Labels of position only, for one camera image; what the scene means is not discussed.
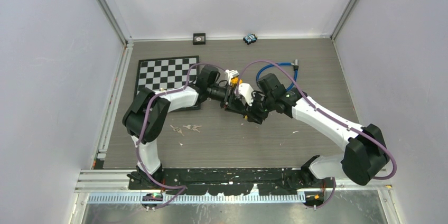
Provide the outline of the small blue toy car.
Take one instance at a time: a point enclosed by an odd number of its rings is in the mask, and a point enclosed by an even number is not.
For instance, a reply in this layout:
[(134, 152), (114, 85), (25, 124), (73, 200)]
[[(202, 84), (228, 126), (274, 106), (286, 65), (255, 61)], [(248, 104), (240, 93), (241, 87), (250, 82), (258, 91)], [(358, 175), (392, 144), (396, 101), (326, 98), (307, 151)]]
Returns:
[(253, 44), (258, 40), (258, 36), (256, 34), (248, 34), (242, 38), (242, 40), (247, 44)]

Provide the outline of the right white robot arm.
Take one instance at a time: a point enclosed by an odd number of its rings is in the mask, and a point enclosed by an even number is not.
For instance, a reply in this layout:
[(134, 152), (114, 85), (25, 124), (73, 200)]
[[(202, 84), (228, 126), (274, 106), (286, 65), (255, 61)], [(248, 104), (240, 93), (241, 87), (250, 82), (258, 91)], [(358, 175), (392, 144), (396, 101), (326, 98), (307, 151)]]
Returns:
[(329, 138), (342, 154), (317, 155), (302, 165), (302, 182), (317, 186), (322, 179), (342, 176), (358, 185), (380, 180), (377, 175), (389, 162), (393, 164), (388, 179), (396, 173), (396, 162), (387, 149), (381, 129), (369, 124), (351, 122), (318, 104), (297, 84), (286, 89), (278, 78), (269, 73), (257, 81), (259, 91), (248, 83), (237, 83), (235, 93), (248, 109), (247, 119), (262, 122), (271, 111), (304, 122)]

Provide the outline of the silver key bunch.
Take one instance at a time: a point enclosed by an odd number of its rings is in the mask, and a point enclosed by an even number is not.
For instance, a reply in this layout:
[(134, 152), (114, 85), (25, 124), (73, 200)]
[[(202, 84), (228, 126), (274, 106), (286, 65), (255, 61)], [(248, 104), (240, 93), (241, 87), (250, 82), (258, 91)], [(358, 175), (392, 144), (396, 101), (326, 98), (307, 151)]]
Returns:
[(179, 128), (179, 127), (175, 127), (175, 126), (173, 126), (173, 125), (170, 125), (170, 127), (171, 127), (172, 131), (177, 132), (177, 133), (179, 133), (180, 135), (184, 136), (183, 131), (182, 131), (181, 128)]
[(183, 125), (183, 127), (188, 130), (200, 133), (200, 128), (202, 126), (201, 125)]

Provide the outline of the silver key bunch left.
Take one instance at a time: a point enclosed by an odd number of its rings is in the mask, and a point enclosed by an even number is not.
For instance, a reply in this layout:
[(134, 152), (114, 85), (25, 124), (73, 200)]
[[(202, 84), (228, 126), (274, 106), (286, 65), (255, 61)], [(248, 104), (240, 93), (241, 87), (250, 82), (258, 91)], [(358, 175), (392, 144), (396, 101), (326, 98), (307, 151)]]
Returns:
[(184, 136), (183, 131), (182, 131), (181, 128), (179, 128), (179, 127), (175, 127), (175, 126), (173, 126), (173, 125), (170, 125), (170, 127), (171, 127), (172, 131), (177, 132), (177, 133), (179, 133), (180, 135)]

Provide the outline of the silver key bunch right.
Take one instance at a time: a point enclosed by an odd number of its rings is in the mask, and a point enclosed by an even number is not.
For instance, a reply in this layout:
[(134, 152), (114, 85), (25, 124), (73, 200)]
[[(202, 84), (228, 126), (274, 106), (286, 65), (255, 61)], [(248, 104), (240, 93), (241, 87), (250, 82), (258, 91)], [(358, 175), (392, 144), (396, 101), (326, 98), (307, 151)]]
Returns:
[(200, 133), (200, 128), (202, 126), (201, 125), (183, 125), (183, 127), (188, 130)]

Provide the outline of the small black square box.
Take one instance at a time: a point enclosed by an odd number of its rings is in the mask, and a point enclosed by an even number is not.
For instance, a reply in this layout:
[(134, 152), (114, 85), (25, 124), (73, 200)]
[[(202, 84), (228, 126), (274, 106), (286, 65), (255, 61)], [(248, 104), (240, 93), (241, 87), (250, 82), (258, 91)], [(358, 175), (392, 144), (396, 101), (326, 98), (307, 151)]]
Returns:
[(193, 43), (193, 45), (205, 45), (206, 44), (206, 34), (205, 33), (194, 33), (192, 43)]

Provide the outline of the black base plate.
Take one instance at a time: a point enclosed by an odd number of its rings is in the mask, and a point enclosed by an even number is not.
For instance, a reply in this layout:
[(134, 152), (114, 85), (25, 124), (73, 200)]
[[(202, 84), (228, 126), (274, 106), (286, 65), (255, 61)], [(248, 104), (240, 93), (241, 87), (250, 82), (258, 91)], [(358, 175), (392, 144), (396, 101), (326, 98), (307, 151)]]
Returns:
[(333, 189), (331, 178), (317, 179), (308, 170), (277, 168), (163, 168), (149, 178), (136, 169), (127, 175), (131, 190), (162, 190), (168, 195), (293, 195), (299, 189)]

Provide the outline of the black white chessboard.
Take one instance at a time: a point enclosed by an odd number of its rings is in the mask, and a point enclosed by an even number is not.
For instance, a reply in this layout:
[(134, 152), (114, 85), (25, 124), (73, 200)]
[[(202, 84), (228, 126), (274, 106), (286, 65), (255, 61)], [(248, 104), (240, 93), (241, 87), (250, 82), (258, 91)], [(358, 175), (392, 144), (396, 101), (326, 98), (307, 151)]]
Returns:
[(190, 66), (197, 63), (197, 55), (139, 60), (134, 95), (144, 88), (158, 91), (184, 86)]

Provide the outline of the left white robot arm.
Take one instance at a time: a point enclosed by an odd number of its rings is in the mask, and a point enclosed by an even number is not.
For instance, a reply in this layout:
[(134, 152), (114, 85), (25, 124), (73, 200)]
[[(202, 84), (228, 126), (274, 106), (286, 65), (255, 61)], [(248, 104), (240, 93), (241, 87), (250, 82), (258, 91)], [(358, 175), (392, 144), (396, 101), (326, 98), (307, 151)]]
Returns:
[(224, 85), (218, 83), (219, 69), (203, 63), (200, 73), (191, 81), (187, 70), (183, 86), (164, 91), (144, 88), (139, 91), (123, 117), (123, 125), (132, 137), (137, 154), (137, 171), (149, 189), (162, 185), (162, 163), (157, 152), (157, 138), (167, 114), (190, 108), (211, 99), (228, 112), (246, 115), (247, 105), (238, 98), (237, 87), (242, 83), (236, 70), (225, 70)]

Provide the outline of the blue yellow toy car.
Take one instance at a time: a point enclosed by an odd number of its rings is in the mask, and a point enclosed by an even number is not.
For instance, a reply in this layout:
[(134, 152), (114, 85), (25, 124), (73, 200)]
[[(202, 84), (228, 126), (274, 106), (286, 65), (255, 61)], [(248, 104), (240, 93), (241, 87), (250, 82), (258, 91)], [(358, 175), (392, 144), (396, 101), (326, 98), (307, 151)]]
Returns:
[(241, 79), (239, 79), (238, 77), (234, 77), (234, 78), (232, 78), (230, 80), (230, 84), (232, 86), (237, 86), (237, 85), (242, 84), (242, 83), (243, 83), (243, 81)]

